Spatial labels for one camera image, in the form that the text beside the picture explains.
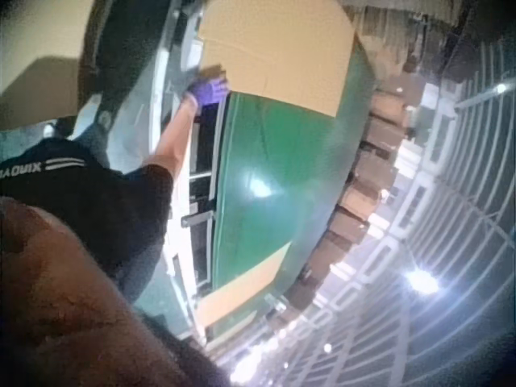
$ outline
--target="stacked boxes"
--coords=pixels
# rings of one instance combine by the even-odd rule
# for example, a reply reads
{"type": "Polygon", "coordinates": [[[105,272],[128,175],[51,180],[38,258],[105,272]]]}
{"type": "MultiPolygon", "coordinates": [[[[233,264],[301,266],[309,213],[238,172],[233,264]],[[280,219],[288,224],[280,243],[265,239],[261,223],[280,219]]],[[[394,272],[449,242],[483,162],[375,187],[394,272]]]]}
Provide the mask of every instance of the stacked boxes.
{"type": "Polygon", "coordinates": [[[370,117],[365,141],[387,152],[396,152],[405,137],[405,128],[370,117]]]}
{"type": "Polygon", "coordinates": [[[354,179],[344,191],[339,206],[363,221],[367,221],[369,216],[377,209],[380,199],[381,195],[378,189],[354,179]]]}
{"type": "Polygon", "coordinates": [[[370,151],[358,151],[353,178],[345,187],[327,232],[308,260],[308,270],[285,294],[295,310],[304,310],[310,305],[330,273],[331,265],[344,260],[352,245],[360,244],[367,234],[368,219],[380,204],[381,191],[389,190],[396,176],[390,156],[405,137],[405,105],[396,95],[374,94],[364,137],[365,148],[370,151]]]}
{"type": "Polygon", "coordinates": [[[330,231],[353,244],[362,242],[367,230],[367,223],[340,207],[337,207],[330,222],[330,231]]]}
{"type": "Polygon", "coordinates": [[[408,126],[405,101],[397,95],[377,91],[372,95],[371,114],[399,127],[408,126]]]}
{"type": "Polygon", "coordinates": [[[372,152],[359,151],[355,177],[361,183],[381,191],[393,186],[396,169],[372,152]]]}

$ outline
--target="black t-shirt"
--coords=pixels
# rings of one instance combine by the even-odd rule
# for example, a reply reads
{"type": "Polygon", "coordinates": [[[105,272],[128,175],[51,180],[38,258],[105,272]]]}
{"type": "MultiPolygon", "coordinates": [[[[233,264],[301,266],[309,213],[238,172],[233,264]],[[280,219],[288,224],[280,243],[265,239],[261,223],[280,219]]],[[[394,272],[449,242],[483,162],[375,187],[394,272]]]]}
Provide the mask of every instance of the black t-shirt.
{"type": "Polygon", "coordinates": [[[44,139],[0,164],[0,195],[67,224],[131,302],[160,258],[172,187],[158,165],[123,175],[66,139],[44,139]]]}

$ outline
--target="nitrile glove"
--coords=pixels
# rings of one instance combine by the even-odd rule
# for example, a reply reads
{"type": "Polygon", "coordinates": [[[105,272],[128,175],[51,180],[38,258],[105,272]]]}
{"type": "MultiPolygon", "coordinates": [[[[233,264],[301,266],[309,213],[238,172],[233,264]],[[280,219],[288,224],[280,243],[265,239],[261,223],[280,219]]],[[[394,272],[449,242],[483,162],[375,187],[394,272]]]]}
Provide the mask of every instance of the nitrile glove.
{"type": "Polygon", "coordinates": [[[195,81],[186,90],[198,102],[199,107],[221,102],[229,93],[227,79],[217,77],[195,81]]]}

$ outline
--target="green curved surface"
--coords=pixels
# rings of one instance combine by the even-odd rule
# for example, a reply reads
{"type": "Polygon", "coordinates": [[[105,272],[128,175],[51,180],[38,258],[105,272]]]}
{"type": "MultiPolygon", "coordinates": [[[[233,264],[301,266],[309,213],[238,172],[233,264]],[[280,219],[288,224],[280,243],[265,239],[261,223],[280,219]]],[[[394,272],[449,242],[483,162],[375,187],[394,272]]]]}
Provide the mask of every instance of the green curved surface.
{"type": "Polygon", "coordinates": [[[214,289],[292,245],[270,289],[217,322],[215,335],[253,310],[265,312],[264,295],[283,294],[292,285],[352,168],[373,84],[365,52],[355,42],[336,118],[266,98],[231,96],[218,178],[214,289]]]}

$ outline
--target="cardboard sheet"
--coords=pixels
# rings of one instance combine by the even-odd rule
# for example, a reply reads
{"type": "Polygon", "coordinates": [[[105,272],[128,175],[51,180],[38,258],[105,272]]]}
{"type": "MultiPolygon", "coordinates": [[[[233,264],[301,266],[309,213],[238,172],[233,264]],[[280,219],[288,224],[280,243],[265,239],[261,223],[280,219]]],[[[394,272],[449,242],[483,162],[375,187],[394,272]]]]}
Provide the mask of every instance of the cardboard sheet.
{"type": "Polygon", "coordinates": [[[25,0],[2,18],[0,130],[77,113],[77,74],[94,0],[25,0]]]}
{"type": "Polygon", "coordinates": [[[216,323],[270,285],[280,270],[289,247],[290,242],[262,263],[204,297],[197,308],[199,322],[204,327],[216,323]]]}
{"type": "Polygon", "coordinates": [[[212,0],[199,35],[234,91],[336,116],[354,39],[336,0],[212,0]]]}

